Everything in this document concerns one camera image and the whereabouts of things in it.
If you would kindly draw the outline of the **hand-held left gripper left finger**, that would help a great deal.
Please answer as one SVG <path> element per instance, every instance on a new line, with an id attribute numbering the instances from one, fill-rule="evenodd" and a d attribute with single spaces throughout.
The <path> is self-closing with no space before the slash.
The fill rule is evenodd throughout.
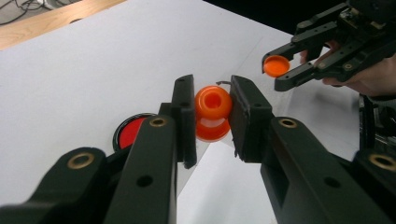
<path id="1" fill-rule="evenodd" d="M 175 81 L 172 100 L 144 119 L 104 224 L 177 224 L 177 165 L 197 162 L 193 76 Z"/>

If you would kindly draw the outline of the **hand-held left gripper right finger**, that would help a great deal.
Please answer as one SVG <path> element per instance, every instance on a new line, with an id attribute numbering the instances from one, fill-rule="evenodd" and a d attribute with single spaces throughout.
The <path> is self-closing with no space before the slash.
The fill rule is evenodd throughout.
<path id="1" fill-rule="evenodd" d="M 258 163 L 278 224 L 393 224 L 391 151 L 329 152 L 297 119 L 276 117 L 249 79 L 231 77 L 234 154 Z"/>

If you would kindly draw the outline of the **orange bottle cap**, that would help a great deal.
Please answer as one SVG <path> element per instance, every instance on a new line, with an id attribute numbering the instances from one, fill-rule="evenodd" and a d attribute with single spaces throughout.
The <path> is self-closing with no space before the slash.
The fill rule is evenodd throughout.
<path id="1" fill-rule="evenodd" d="M 262 70 L 269 77 L 281 77 L 290 70 L 290 61 L 280 55 L 268 56 L 263 61 Z"/>

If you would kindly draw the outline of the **small orange plastic bottle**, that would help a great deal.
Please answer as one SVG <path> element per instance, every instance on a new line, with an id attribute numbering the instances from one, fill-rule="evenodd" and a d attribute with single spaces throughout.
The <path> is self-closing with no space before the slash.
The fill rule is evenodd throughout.
<path id="1" fill-rule="evenodd" d="M 233 102 L 219 86 L 206 86 L 195 95 L 196 136 L 205 142 L 216 142 L 231 130 L 228 117 Z"/>

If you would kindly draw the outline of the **red round dish black rim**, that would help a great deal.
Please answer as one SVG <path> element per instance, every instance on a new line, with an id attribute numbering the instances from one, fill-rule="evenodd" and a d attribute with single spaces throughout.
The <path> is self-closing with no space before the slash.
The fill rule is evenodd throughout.
<path id="1" fill-rule="evenodd" d="M 134 143 L 143 121 L 152 116 L 152 113 L 140 113 L 124 120 L 113 134 L 113 150 L 119 152 L 130 147 Z"/>

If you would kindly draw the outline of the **wooden table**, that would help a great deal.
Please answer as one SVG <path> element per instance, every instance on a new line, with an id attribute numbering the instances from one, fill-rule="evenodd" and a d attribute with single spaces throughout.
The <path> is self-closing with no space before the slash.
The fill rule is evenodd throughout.
<path id="1" fill-rule="evenodd" d="M 0 27 L 0 50 L 62 28 L 70 21 L 85 19 L 100 11 L 110 9 L 126 0 L 81 0 L 71 5 L 53 9 L 21 21 Z"/>

